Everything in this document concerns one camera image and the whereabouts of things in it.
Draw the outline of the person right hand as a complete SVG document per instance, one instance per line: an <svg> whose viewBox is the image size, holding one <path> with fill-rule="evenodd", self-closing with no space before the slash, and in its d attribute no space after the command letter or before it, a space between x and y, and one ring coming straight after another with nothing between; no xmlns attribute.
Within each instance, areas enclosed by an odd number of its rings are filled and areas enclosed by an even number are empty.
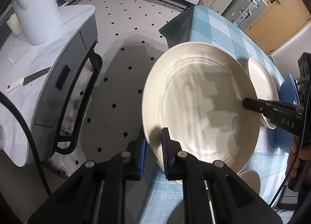
<svg viewBox="0 0 311 224"><path fill-rule="evenodd" d="M292 178L295 178L298 172L298 167L301 163L301 161L307 161L311 158L311 148L310 146L303 147L299 155L298 154L299 148L296 143L296 136L293 136L290 142L290 148L289 148L289 156L287 159L287 169L286 169L286 175L287 182L289 182Z"/></svg>

